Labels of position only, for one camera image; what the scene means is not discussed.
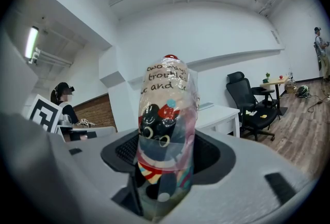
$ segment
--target blue pom-pom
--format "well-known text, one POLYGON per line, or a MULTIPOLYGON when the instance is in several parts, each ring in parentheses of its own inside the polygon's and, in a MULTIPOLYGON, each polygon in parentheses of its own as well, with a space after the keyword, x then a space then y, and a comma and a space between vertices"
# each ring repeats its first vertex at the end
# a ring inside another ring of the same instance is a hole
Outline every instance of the blue pom-pom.
POLYGON ((175 100, 173 99, 169 99, 167 102, 166 102, 167 106, 169 106, 170 108, 174 108, 175 107, 175 100))

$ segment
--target plastic wrap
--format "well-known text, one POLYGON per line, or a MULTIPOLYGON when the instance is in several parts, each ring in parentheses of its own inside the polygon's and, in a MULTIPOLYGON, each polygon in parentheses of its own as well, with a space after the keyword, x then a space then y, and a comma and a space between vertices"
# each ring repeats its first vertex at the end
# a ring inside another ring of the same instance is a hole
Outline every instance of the plastic wrap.
POLYGON ((176 56, 167 55, 146 69, 136 179, 147 219, 166 215, 191 187, 198 98, 187 65, 176 56))

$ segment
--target fluorescent light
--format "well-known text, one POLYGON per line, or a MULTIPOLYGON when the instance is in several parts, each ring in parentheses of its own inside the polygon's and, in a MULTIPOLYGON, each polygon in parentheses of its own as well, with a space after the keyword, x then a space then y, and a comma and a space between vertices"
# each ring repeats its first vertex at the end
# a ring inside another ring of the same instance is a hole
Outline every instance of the fluorescent light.
POLYGON ((27 39, 26 43, 26 48, 25 48, 25 57, 31 58, 32 57, 32 52, 35 47, 35 42, 37 39, 39 29, 35 26, 31 27, 30 29, 30 34, 27 39))

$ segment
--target gray shirt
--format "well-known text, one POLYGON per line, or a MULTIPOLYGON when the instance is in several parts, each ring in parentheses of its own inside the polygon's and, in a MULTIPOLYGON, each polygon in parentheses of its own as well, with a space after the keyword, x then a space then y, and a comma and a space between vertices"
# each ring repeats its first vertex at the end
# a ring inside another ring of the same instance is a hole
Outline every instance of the gray shirt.
POLYGON ((325 57, 326 56, 325 49, 322 49, 321 45, 326 44, 326 42, 324 42, 320 36, 316 36, 315 42, 318 46, 318 53, 317 54, 325 57))

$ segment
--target cartoon eye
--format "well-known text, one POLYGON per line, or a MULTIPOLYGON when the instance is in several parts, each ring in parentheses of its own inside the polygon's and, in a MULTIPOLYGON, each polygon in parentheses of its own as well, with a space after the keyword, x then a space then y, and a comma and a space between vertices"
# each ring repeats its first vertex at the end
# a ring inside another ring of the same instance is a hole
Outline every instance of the cartoon eye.
POLYGON ((167 147, 170 144, 170 137, 168 135, 164 135, 159 138, 159 146, 160 147, 167 147))
POLYGON ((143 135, 147 139, 150 139, 152 136, 154 136, 154 131, 150 127, 145 127, 143 130, 143 135))

